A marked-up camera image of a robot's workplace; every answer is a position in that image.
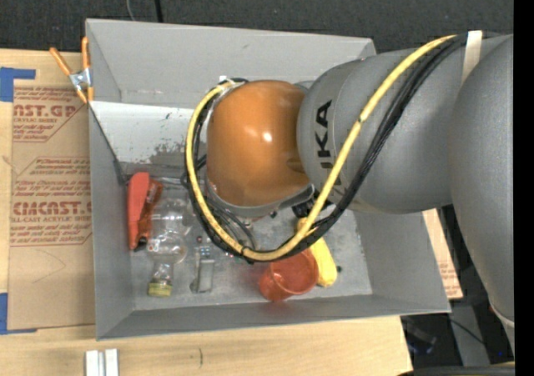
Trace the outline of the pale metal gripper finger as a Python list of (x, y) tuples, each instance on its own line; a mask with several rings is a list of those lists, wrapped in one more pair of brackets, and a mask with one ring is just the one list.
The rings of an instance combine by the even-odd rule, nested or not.
[(213, 288), (215, 258), (209, 245), (195, 250), (194, 279), (190, 284), (193, 293), (208, 293)]

